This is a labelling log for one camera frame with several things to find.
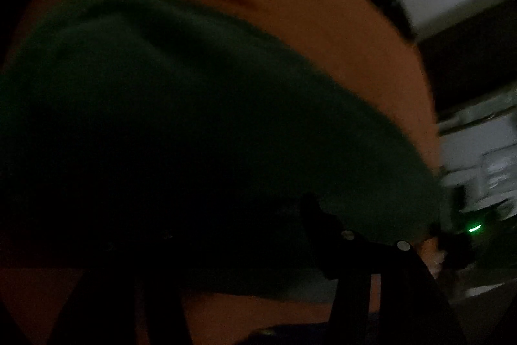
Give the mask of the dark green knit garment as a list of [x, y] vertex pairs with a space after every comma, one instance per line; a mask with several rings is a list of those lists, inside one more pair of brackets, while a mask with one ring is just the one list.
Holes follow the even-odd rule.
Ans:
[[1, 77], [1, 261], [282, 299], [439, 221], [379, 110], [184, 0], [64, 0]]

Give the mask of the orange plush bed blanket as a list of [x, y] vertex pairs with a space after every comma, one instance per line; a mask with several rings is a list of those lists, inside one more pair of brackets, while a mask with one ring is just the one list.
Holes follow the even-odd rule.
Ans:
[[[184, 0], [275, 37], [394, 123], [437, 179], [439, 140], [427, 78], [394, 0]], [[1, 77], [37, 24], [64, 0], [1, 0]], [[193, 292], [102, 267], [1, 261], [4, 344], [245, 344], [329, 341], [332, 275], [273, 299]]]

